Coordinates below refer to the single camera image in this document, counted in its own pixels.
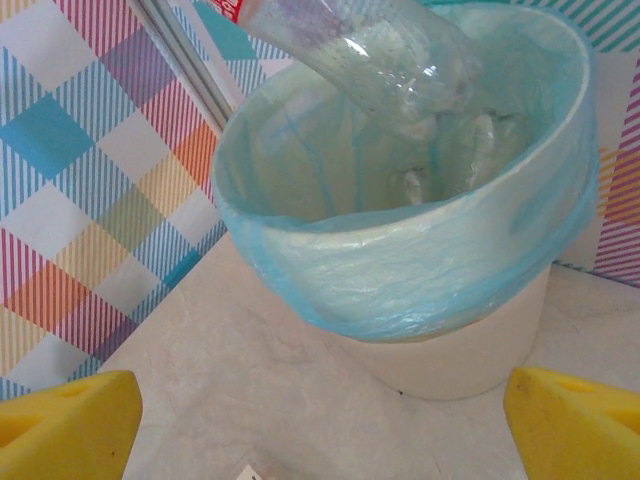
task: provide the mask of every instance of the yellow sponge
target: yellow sponge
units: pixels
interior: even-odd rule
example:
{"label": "yellow sponge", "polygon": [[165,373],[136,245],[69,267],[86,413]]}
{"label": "yellow sponge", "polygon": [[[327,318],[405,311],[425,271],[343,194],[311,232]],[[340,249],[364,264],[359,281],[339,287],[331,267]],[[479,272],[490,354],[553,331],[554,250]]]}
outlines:
{"label": "yellow sponge", "polygon": [[640,479],[640,394],[518,368],[504,408],[529,480]]}
{"label": "yellow sponge", "polygon": [[141,418],[128,371],[2,402],[0,480],[121,479]]}

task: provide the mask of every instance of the marble surface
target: marble surface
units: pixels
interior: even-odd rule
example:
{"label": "marble surface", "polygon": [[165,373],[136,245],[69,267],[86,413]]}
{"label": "marble surface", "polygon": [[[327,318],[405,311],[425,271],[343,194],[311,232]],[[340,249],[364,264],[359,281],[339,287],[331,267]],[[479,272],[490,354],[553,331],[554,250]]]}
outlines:
{"label": "marble surface", "polygon": [[[640,390],[640,290],[554,267],[527,363]],[[144,399],[126,479],[231,479],[247,451],[317,479],[526,479],[501,386],[426,402],[303,324],[229,236],[107,361]]]}

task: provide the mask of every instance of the plastic bottle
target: plastic bottle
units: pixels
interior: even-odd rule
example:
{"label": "plastic bottle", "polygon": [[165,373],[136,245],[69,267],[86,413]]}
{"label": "plastic bottle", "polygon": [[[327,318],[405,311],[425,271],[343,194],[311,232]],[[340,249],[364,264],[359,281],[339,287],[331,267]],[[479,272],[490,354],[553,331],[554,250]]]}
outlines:
{"label": "plastic bottle", "polygon": [[346,91],[387,131],[432,141],[481,62],[460,29],[415,0],[208,0],[247,33]]}

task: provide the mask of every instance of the plaid wallpaper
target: plaid wallpaper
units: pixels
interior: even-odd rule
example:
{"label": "plaid wallpaper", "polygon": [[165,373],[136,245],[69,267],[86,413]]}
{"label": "plaid wallpaper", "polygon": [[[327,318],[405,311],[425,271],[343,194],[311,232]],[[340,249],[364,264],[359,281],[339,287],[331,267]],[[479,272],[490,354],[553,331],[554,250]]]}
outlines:
{"label": "plaid wallpaper", "polygon": [[[226,81],[231,104],[291,60],[216,15],[203,0],[170,0],[207,41],[210,68]],[[467,0],[418,0],[425,4]],[[602,147],[598,217],[559,263],[640,287],[640,2],[638,0],[494,0],[555,8],[576,21],[598,57]]]}
{"label": "plaid wallpaper", "polygon": [[217,133],[132,7],[0,0],[0,400],[94,373],[224,233]]}

